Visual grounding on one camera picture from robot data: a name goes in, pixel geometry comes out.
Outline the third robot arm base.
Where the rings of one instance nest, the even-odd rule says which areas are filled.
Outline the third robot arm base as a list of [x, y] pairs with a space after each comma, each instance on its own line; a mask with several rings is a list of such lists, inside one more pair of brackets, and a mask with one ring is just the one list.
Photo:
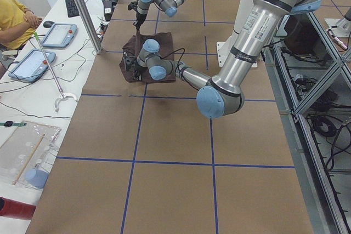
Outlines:
[[331, 37], [347, 38], [350, 35], [350, 9], [341, 19], [325, 19]]

